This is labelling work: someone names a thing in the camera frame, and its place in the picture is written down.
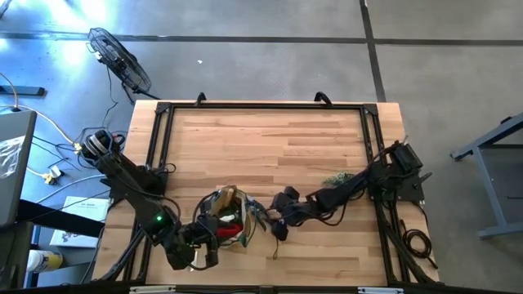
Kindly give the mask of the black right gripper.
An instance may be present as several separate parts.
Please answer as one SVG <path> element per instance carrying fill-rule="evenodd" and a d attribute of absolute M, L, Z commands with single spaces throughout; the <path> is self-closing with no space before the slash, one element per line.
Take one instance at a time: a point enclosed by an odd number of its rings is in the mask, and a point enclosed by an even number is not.
<path fill-rule="evenodd" d="M 309 219 L 320 218 L 327 210 L 314 198 L 299 201 L 300 194 L 292 186 L 286 186 L 283 192 L 277 193 L 272 200 L 271 207 L 281 211 L 281 220 L 274 220 L 270 224 L 271 233 L 279 240 L 285 241 L 288 237 L 288 226 L 298 226 Z"/>

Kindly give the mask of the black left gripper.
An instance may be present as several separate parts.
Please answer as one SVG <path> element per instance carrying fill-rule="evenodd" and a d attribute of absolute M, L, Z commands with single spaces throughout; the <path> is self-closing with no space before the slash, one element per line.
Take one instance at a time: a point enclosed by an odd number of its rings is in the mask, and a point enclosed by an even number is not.
<path fill-rule="evenodd" d="M 198 222 L 192 222 L 183 225 L 179 229 L 181 244 L 179 245 L 179 252 L 188 254 L 192 252 L 193 247 L 205 244 L 205 269 L 216 266 L 219 262 L 217 242 L 217 230 L 219 226 L 219 219 L 215 216 L 203 214 L 197 216 Z"/>

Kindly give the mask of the red gardening glove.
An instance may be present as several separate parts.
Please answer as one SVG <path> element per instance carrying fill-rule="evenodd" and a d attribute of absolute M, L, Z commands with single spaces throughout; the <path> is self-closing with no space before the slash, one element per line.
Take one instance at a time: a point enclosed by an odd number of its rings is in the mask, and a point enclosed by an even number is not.
<path fill-rule="evenodd" d="M 243 231 L 242 225 L 228 224 L 225 226 L 219 226 L 217 228 L 217 237 L 223 239 L 229 239 L 236 236 L 238 233 Z"/>

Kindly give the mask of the green-handled pruning shears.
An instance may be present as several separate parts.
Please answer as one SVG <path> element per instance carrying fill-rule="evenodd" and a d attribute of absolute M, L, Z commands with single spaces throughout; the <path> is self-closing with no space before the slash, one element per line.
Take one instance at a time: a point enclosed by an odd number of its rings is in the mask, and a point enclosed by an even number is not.
<path fill-rule="evenodd" d="M 267 225 L 272 225 L 273 221 L 269 220 L 269 214 L 267 209 L 254 198 L 248 198 L 247 201 L 249 211 L 254 217 L 253 230 L 248 237 L 248 243 L 250 243 L 256 228 L 260 226 L 264 232 L 267 231 Z"/>

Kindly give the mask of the beige green gardening bag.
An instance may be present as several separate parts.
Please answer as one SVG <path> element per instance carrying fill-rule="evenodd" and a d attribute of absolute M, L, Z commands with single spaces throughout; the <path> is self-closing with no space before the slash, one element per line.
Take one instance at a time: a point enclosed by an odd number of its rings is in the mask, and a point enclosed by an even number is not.
<path fill-rule="evenodd" d="M 239 243 L 243 247 L 247 247 L 249 245 L 248 237 L 252 232 L 254 225 L 254 217 L 249 211 L 247 204 L 248 198 L 252 197 L 237 187 L 235 203 L 229 209 L 220 210 L 222 203 L 222 188 L 212 191 L 199 201 L 194 209 L 192 221 L 196 222 L 197 216 L 199 215 L 208 214 L 219 219 L 219 226 L 225 226 L 228 224 L 242 225 L 243 231 L 241 233 L 238 233 L 236 236 L 229 239 L 217 237 L 217 242 L 220 247 L 230 247 L 236 243 Z"/>

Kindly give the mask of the clear plastic bag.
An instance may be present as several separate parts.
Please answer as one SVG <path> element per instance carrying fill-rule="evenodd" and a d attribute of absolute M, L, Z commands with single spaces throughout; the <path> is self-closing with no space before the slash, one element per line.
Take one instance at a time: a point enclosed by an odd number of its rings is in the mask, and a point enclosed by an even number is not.
<path fill-rule="evenodd" d="M 0 179 L 16 171 L 24 142 L 25 136 L 0 141 Z"/>

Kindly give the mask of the white plastic strip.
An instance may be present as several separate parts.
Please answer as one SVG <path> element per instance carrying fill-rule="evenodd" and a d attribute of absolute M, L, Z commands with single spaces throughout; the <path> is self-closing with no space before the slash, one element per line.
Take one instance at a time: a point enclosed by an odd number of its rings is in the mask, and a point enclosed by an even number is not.
<path fill-rule="evenodd" d="M 358 287 L 358 294 L 405 294 L 402 288 L 395 287 Z"/>
<path fill-rule="evenodd" d="M 177 289 L 172 285 L 146 285 L 131 287 L 128 294 L 173 294 Z"/>

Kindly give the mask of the white yellow bottle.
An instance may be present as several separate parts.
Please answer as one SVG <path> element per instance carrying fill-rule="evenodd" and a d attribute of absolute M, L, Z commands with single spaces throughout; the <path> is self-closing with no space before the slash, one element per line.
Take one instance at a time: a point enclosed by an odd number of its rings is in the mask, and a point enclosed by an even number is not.
<path fill-rule="evenodd" d="M 26 265 L 27 272 L 42 273 L 58 270 L 63 262 L 63 256 L 58 252 L 30 250 Z"/>

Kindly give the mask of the yellow power plug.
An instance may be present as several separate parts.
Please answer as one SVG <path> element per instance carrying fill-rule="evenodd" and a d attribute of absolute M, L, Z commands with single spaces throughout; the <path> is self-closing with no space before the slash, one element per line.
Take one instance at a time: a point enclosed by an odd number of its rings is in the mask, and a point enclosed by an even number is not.
<path fill-rule="evenodd" d="M 55 185 L 59 178 L 63 176 L 63 171 L 57 165 L 48 168 L 48 172 L 42 175 L 46 185 Z"/>

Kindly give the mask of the black floor fan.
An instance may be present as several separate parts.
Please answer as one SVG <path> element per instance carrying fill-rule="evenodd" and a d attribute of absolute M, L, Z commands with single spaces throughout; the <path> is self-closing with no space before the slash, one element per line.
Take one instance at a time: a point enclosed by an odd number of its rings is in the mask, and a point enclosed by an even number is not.
<path fill-rule="evenodd" d="M 87 34 L 90 52 L 105 65 L 133 93 L 148 96 L 152 82 L 138 59 L 109 31 L 101 27 L 89 29 Z"/>

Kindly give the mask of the grey flat panel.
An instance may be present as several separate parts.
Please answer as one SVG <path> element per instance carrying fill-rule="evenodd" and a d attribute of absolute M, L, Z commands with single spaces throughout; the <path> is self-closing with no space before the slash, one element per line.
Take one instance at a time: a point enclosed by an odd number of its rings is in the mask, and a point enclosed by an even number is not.
<path fill-rule="evenodd" d="M 0 141 L 25 136 L 16 171 L 9 177 L 0 179 L 0 226 L 9 225 L 16 218 L 36 117 L 34 111 L 0 114 Z"/>

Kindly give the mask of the grey metal table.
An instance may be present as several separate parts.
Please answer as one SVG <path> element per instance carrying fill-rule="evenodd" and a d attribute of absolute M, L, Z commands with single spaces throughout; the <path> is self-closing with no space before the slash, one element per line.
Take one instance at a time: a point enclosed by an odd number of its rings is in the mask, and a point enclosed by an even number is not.
<path fill-rule="evenodd" d="M 500 203 L 502 195 L 508 201 L 523 200 L 523 144 L 500 142 L 522 129 L 523 112 L 505 118 L 491 131 L 449 154 L 455 162 L 473 156 L 482 175 L 496 224 L 479 230 L 481 239 L 523 233 L 523 221 L 507 221 Z"/>

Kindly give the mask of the black floor bar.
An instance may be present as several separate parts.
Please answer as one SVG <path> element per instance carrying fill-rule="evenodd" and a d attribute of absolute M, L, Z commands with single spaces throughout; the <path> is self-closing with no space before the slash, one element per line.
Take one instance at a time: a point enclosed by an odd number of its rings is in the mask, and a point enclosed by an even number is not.
<path fill-rule="evenodd" d="M 18 96 L 45 96 L 46 89 L 44 87 L 22 87 L 14 86 L 11 88 L 8 85 L 0 85 L 0 94 Z"/>

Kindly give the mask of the black shelf frame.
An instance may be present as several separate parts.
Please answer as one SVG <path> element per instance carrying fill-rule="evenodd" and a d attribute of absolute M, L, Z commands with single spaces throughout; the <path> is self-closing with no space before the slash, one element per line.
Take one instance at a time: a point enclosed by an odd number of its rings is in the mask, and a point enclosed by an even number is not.
<path fill-rule="evenodd" d="M 25 277 L 35 225 L 97 237 L 105 224 L 26 200 L 14 202 L 0 216 L 0 291 L 17 289 Z"/>

